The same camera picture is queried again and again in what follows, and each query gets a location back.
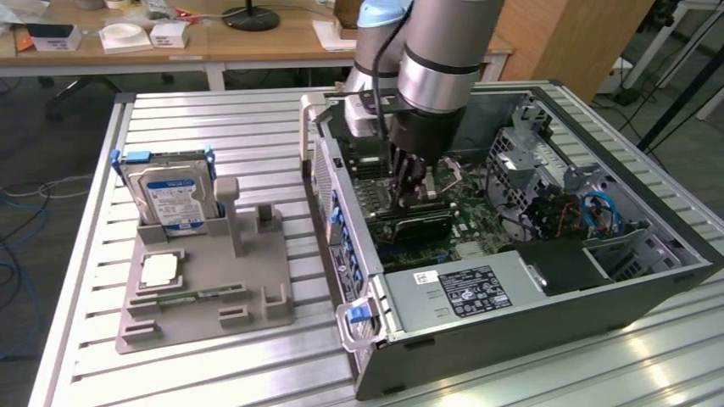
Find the desk leg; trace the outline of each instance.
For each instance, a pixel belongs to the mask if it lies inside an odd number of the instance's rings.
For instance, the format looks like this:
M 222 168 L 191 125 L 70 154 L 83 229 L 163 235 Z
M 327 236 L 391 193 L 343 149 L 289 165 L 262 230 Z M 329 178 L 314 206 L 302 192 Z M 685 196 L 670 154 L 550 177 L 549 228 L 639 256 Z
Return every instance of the desk leg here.
M 695 118 L 698 120 L 705 120 L 706 117 L 709 117 L 709 114 L 711 114 L 715 107 L 724 102 L 724 87 L 719 89 L 718 92 L 715 92 L 715 95 L 709 99 L 709 101 L 705 103 L 703 107 L 697 111 Z
M 703 24 L 698 27 L 697 31 L 690 36 L 690 40 L 689 42 L 686 42 L 686 46 L 678 52 L 678 55 L 675 55 L 675 59 L 667 66 L 666 71 L 659 76 L 661 79 L 658 80 L 658 82 L 655 82 L 657 87 L 666 87 L 667 83 L 675 75 L 675 72 L 681 68 L 682 63 L 686 61 L 690 54 L 693 53 L 693 49 L 695 49 L 695 47 L 703 40 L 703 34 L 706 29 L 711 26 L 711 24 L 715 24 L 715 20 L 719 18 L 721 14 L 724 14 L 724 8 L 715 13 L 711 13 Z
M 663 45 L 663 42 L 666 41 L 667 36 L 673 32 L 675 26 L 678 25 L 678 22 L 681 21 L 681 18 L 686 14 L 686 11 L 689 11 L 689 8 L 686 7 L 685 2 L 679 2 L 678 5 L 675 6 L 675 10 L 671 15 L 674 22 L 670 25 L 670 27 L 662 27 L 659 29 L 658 34 L 655 35 L 655 38 L 653 38 L 650 45 L 645 49 L 641 59 L 635 63 L 635 66 L 633 66 L 633 69 L 630 70 L 629 74 L 625 76 L 625 81 L 622 82 L 622 86 L 621 86 L 622 89 L 630 89 L 633 85 L 635 84 L 638 77 L 643 73 L 645 67 L 650 64 L 653 57 L 658 53 L 658 50 L 661 46 Z
M 226 66 L 221 62 L 205 64 L 207 89 L 211 92 L 221 92 L 226 90 L 226 86 L 223 85 L 223 70 L 226 70 Z
M 499 81 L 499 75 L 502 74 L 502 68 L 505 67 L 505 62 L 507 62 L 507 54 L 497 54 L 486 56 L 482 62 L 487 65 L 485 66 L 485 72 L 482 73 L 482 82 L 497 82 Z

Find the power supply label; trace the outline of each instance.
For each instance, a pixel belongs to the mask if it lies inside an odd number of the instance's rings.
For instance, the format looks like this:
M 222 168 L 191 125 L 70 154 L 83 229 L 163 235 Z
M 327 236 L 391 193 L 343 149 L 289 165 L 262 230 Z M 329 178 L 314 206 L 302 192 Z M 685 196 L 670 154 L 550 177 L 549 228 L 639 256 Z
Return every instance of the power supply label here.
M 437 276 L 454 315 L 465 318 L 511 306 L 510 299 L 487 265 Z

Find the robotic arm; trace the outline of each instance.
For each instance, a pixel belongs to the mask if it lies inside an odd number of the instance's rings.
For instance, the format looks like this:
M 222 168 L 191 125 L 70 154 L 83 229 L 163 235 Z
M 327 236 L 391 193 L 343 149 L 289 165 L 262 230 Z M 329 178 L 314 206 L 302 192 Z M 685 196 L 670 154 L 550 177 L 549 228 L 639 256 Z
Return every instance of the robotic arm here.
M 393 205 L 399 207 L 426 167 L 451 145 L 502 2 L 414 0 L 406 11 L 398 0 L 366 0 L 361 5 L 346 90 L 361 91 L 357 97 L 366 96 L 367 102 L 346 106 L 363 106 L 373 114 L 366 120 L 377 120 L 374 133 L 389 138 Z M 383 115 L 391 115 L 389 130 Z M 349 128 L 358 128 L 363 114 L 346 111 L 345 116 Z

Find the blue cable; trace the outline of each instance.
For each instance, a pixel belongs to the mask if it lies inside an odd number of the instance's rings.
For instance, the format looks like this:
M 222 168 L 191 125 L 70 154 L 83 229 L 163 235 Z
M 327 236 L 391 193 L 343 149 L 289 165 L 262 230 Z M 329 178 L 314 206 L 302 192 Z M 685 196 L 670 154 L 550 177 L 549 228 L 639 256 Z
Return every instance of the blue cable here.
M 45 228 L 47 224 L 47 211 L 41 208 L 39 206 L 30 206 L 30 205 L 21 205 L 18 203 L 11 202 L 10 200 L 0 197 L 0 202 L 7 204 L 13 208 L 17 209 L 29 209 L 33 211 L 38 211 L 41 213 L 41 223 L 34 228 L 33 231 L 30 231 L 26 235 L 23 235 L 15 242 L 11 244 L 6 243 L 1 248 L 5 248 L 7 250 L 7 253 L 11 256 L 11 253 L 9 252 L 10 248 L 17 247 L 19 244 L 26 242 L 29 239 L 31 239 L 37 233 Z M 27 296 L 30 297 L 30 300 L 33 301 L 33 308 L 34 308 L 34 322 L 33 327 L 30 328 L 30 331 L 26 333 L 22 340 L 15 343 L 3 353 L 0 354 L 0 360 L 3 360 L 7 356 L 11 356 L 18 350 L 21 350 L 33 340 L 34 336 L 37 335 L 37 331 L 39 330 L 41 325 L 41 309 L 39 304 L 37 302 L 37 295 L 34 293 L 34 284 L 33 280 L 30 279 L 30 276 L 25 273 L 22 268 L 18 266 L 17 262 L 13 261 L 14 264 L 10 264 L 5 261 L 0 261 L 1 265 L 5 265 L 10 269 L 13 269 L 18 273 L 18 282 L 25 287 L 25 291 Z
M 0 261 L 0 264 L 6 265 L 18 273 L 19 283 L 22 283 L 22 285 L 25 286 L 26 294 L 33 300 L 33 307 L 34 307 L 33 327 L 30 328 L 30 331 L 26 333 L 25 338 L 18 343 L 15 343 L 2 354 L 0 354 L 0 360 L 2 360 L 7 356 L 14 354 L 18 350 L 21 350 L 30 343 L 34 335 L 37 335 L 37 331 L 41 325 L 41 307 L 37 302 L 37 296 L 34 294 L 34 285 L 33 285 L 33 280 L 30 280 L 30 276 L 25 273 L 22 268 L 15 267 L 14 265 L 9 263 L 5 263 L 3 261 Z
M 615 221 L 615 231 L 622 230 L 622 222 L 621 222 L 621 216 L 618 215 L 618 211 L 615 210 L 615 203 L 613 202 L 613 198 L 606 195 L 602 192 L 598 191 L 590 191 L 587 192 L 583 197 L 579 199 L 579 213 L 583 214 L 583 222 L 594 229 L 595 223 L 593 222 L 593 218 L 590 217 L 590 214 L 587 214 L 587 208 L 585 207 L 585 199 L 586 198 L 599 198 L 603 200 L 603 202 L 607 205 L 607 208 L 610 209 L 610 216 L 613 216 L 613 220 Z
M 27 210 L 38 211 L 41 213 L 41 223 L 37 225 L 34 230 L 30 231 L 26 235 L 23 235 L 15 242 L 6 243 L 6 245 L 5 245 L 7 248 L 15 248 L 23 242 L 30 240 L 41 232 L 41 230 L 45 228 L 45 226 L 47 225 L 47 211 L 43 208 L 41 208 L 39 206 L 21 205 L 21 204 L 14 203 L 14 202 L 11 202 L 7 199 L 1 198 L 1 197 L 0 197 L 0 202 L 3 202 L 5 204 L 10 205 L 13 208 L 27 209 Z

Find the blue cable on floor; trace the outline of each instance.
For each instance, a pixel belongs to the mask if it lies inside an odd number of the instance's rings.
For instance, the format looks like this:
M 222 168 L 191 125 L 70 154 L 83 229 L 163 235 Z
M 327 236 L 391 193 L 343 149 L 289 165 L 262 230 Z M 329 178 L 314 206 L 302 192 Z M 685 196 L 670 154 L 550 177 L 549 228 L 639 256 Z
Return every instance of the blue cable on floor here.
M 30 280 L 30 276 L 25 273 L 21 267 L 15 267 L 14 265 L 5 263 L 3 261 L 0 261 L 0 264 L 6 265 L 18 273 L 19 283 L 25 286 L 25 291 L 26 291 L 27 296 L 33 300 L 33 307 L 34 307 L 33 327 L 30 328 L 30 331 L 26 333 L 25 338 L 22 338 L 22 340 L 18 343 L 15 343 L 3 353 L 0 354 L 0 361 L 1 361 L 7 356 L 11 356 L 11 354 L 14 354 L 18 350 L 21 350 L 30 343 L 34 335 L 37 335 L 37 331 L 41 326 L 41 307 L 37 302 L 37 296 L 34 294 L 34 285 L 33 285 L 33 280 Z
M 15 242 L 6 243 L 7 248 L 15 248 L 22 243 L 25 243 L 27 240 L 30 240 L 41 232 L 41 230 L 45 228 L 45 226 L 47 225 L 47 211 L 43 208 L 41 208 L 39 206 L 21 205 L 18 203 L 11 202 L 10 200 L 7 200 L 5 198 L 0 198 L 0 202 L 10 205 L 13 208 L 29 209 L 29 210 L 33 210 L 33 211 L 39 211 L 39 213 L 41 213 L 41 223 L 37 225 L 34 230 L 30 231 L 26 235 L 23 235 Z
M 34 230 L 30 231 L 26 235 L 23 235 L 11 244 L 6 243 L 2 247 L 0 247 L 0 248 L 5 248 L 5 250 L 7 250 L 7 254 L 11 257 L 10 248 L 15 248 L 18 245 L 25 243 L 29 239 L 31 239 L 34 236 L 37 236 L 39 231 L 45 228 L 45 226 L 47 224 L 47 211 L 43 208 L 38 207 L 38 206 L 21 205 L 18 203 L 11 202 L 10 200 L 7 200 L 5 198 L 0 198 L 0 202 L 7 204 L 13 208 L 29 209 L 29 210 L 39 211 L 39 213 L 41 213 L 41 223 L 34 228 Z M 14 354 L 18 350 L 21 350 L 31 342 L 34 336 L 37 335 L 37 331 L 39 330 L 41 309 L 39 309 L 39 304 L 37 302 L 37 295 L 35 295 L 35 292 L 34 292 L 33 280 L 30 279 L 30 276 L 25 273 L 25 270 L 22 270 L 22 267 L 19 267 L 19 265 L 17 264 L 17 262 L 14 260 L 13 260 L 11 263 L 7 263 L 5 261 L 0 261 L 0 265 L 6 266 L 7 268 L 10 268 L 10 270 L 14 270 L 15 273 L 18 274 L 18 284 L 21 284 L 22 287 L 25 288 L 27 297 L 33 301 L 33 308 L 34 308 L 33 327 L 30 328 L 30 331 L 26 333 L 22 340 L 18 343 L 15 343 L 6 351 L 3 351 L 0 354 L 0 361 L 1 361 L 5 358 L 7 358 L 7 356 L 11 356 L 11 354 Z

